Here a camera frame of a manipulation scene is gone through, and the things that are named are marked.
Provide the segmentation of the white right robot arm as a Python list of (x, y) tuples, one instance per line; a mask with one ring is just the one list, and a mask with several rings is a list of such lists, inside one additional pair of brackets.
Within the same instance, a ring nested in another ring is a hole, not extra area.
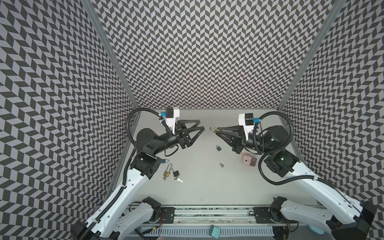
[(315, 174), (286, 147), (292, 142), (294, 126), (281, 112), (268, 112), (254, 118), (240, 114), (233, 127), (211, 127), (211, 132), (240, 154), (254, 149), (260, 159), (261, 177), (274, 186), (294, 183), (314, 197), (323, 208), (300, 205), (284, 197), (276, 197), (269, 207), (274, 223), (304, 223), (333, 236), (335, 240), (365, 240), (377, 213), (377, 206), (349, 197), (330, 182)]

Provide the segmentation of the small brass padlock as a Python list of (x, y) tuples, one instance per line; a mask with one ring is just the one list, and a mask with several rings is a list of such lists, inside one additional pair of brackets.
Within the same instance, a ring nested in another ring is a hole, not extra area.
[(221, 132), (222, 130), (220, 130), (219, 128), (216, 128), (216, 127), (210, 127), (210, 131), (213, 132), (214, 134), (217, 134), (217, 133)]

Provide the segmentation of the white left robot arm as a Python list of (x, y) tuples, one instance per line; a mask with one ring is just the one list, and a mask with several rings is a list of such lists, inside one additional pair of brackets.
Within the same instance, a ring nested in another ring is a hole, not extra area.
[[(145, 128), (133, 138), (130, 120), (139, 112), (155, 115), (165, 128), (162, 135)], [(158, 113), (147, 108), (132, 110), (126, 120), (126, 131), (134, 149), (123, 171), (123, 178), (107, 200), (85, 222), (78, 221), (71, 227), (74, 240), (123, 240), (135, 232), (143, 240), (146, 232), (139, 227), (146, 223), (161, 222), (161, 204), (151, 197), (145, 198), (133, 211), (124, 215), (139, 190), (153, 177), (163, 159), (157, 156), (174, 146), (182, 149), (191, 147), (205, 128), (199, 120), (179, 120), (178, 108), (167, 108)]]

